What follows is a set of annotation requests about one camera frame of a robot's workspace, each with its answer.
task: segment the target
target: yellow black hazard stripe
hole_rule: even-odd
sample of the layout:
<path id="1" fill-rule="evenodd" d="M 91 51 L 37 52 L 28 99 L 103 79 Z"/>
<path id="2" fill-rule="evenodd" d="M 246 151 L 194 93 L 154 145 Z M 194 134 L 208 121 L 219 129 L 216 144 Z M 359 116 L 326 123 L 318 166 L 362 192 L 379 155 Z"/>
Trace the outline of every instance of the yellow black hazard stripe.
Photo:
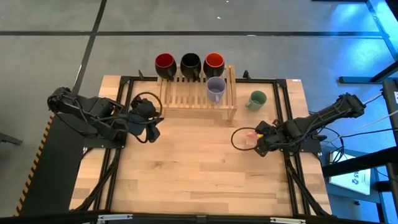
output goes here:
<path id="1" fill-rule="evenodd" d="M 50 131 L 50 127 L 51 127 L 51 123 L 52 123 L 53 118 L 54 118 L 54 115 L 52 115 L 50 117 L 50 120 L 47 122 L 47 127 L 45 128 L 45 131 L 44 131 L 44 134 L 43 134 L 43 138 L 42 138 L 42 140 L 40 142 L 39 149 L 37 150 L 35 159 L 33 160 L 33 165 L 30 168 L 29 175 L 28 175 L 27 181 L 25 183 L 25 187 L 24 187 L 24 189 L 22 191 L 22 195 L 19 198 L 17 208 L 16 208 L 16 210 L 14 212 L 14 216 L 16 216 L 16 217 L 19 216 L 19 213 L 22 210 L 22 205 L 23 205 L 23 203 L 25 201 L 25 198 L 26 198 L 26 195 L 27 195 L 27 193 L 29 191 L 30 183 L 32 182 L 32 178 L 33 178 L 33 176 L 35 174 L 35 170 L 36 170 L 37 164 L 39 163 L 40 156 L 42 155 L 42 152 L 43 152 L 44 143 L 45 143 L 45 141 L 47 139 L 47 136 L 49 135 L 49 131 Z"/>

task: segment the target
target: wooden tabletop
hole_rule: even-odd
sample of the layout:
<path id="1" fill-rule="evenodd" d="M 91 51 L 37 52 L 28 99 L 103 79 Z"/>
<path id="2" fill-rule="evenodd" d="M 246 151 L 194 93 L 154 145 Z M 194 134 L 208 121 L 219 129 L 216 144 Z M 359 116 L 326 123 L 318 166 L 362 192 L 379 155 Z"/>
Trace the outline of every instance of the wooden tabletop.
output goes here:
<path id="1" fill-rule="evenodd" d="M 99 95 L 116 99 L 120 76 L 104 76 Z M 157 82 L 134 82 L 133 96 L 143 91 L 159 94 Z M 294 117 L 307 116 L 300 80 L 287 80 Z M 266 104 L 257 112 L 244 104 L 251 92 L 261 90 Z M 111 210 L 139 213 L 206 213 L 217 215 L 291 216 L 287 176 L 282 153 L 260 157 L 254 151 L 238 151 L 230 143 L 240 127 L 256 127 L 261 120 L 277 118 L 271 84 L 237 83 L 238 110 L 234 121 L 212 111 L 166 111 L 158 125 L 160 138 L 141 144 L 129 135 L 122 150 Z M 280 89 L 284 120 L 287 119 Z M 247 147 L 247 131 L 234 138 Z M 331 212 L 319 160 L 301 153 L 305 183 L 318 203 Z M 79 206 L 98 181 L 104 149 L 94 149 L 82 160 L 70 208 Z M 100 208 L 104 207 L 108 186 Z M 296 186 L 300 213 L 300 191 Z"/>

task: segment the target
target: black mug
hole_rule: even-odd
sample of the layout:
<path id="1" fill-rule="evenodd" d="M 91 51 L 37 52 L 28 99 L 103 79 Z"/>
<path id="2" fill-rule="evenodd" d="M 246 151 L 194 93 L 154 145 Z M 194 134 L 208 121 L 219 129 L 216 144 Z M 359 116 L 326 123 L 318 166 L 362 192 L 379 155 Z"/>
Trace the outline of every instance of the black mug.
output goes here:
<path id="1" fill-rule="evenodd" d="M 155 69 L 160 77 L 173 81 L 177 72 L 177 64 L 172 55 L 163 53 L 156 57 Z"/>
<path id="2" fill-rule="evenodd" d="M 199 80 L 201 71 L 200 57 L 194 53 L 187 53 L 181 58 L 181 73 L 185 77 L 196 81 Z"/>
<path id="3" fill-rule="evenodd" d="M 213 52 L 206 56 L 203 64 L 203 71 L 206 77 L 219 77 L 223 74 L 225 68 L 224 58 L 221 54 Z"/>

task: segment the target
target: concrete floor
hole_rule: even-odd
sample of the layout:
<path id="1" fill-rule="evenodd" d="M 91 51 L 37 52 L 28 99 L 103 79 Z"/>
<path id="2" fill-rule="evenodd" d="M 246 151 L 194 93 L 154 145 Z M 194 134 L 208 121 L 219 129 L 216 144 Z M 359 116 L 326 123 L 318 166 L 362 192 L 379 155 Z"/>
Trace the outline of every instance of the concrete floor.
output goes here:
<path id="1" fill-rule="evenodd" d="M 0 0 L 0 30 L 91 30 L 100 0 Z M 371 1 L 394 47 L 398 22 L 383 0 Z M 373 31 L 378 29 L 363 3 L 311 0 L 112 0 L 100 30 L 250 30 L 250 31 Z M 24 140 L 21 146 L 0 144 L 0 217 L 13 214 L 50 113 L 46 99 L 56 87 L 72 87 L 88 37 L 0 36 L 0 132 Z M 97 37 L 80 94 L 97 95 L 103 75 L 154 75 L 153 59 L 161 52 L 177 61 L 185 52 L 204 58 L 221 52 L 240 76 L 302 79 L 309 110 L 334 102 L 344 92 L 362 100 L 380 85 L 341 85 L 342 75 L 373 76 L 390 65 L 386 44 L 377 38 L 139 36 Z M 387 114 L 378 99 L 358 119 L 330 125 L 340 133 Z M 390 128 L 388 120 L 363 129 Z M 330 138 L 333 133 L 325 132 Z M 347 139 L 346 148 L 374 152 L 394 145 L 392 133 Z M 386 203 L 393 207 L 391 195 Z M 330 196 L 332 210 L 343 218 L 378 221 L 376 206 L 361 203 L 350 210 L 350 199 Z M 397 217 L 390 208 L 389 221 Z"/>

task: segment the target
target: green mug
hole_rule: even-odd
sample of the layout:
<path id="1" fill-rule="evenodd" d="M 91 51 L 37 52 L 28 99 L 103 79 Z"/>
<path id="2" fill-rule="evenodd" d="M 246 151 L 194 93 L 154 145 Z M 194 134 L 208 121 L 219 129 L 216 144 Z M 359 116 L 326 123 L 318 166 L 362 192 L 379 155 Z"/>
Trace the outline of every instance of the green mug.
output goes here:
<path id="1" fill-rule="evenodd" d="M 254 91 L 250 95 L 246 107 L 250 110 L 259 110 L 267 101 L 267 96 L 262 91 Z"/>

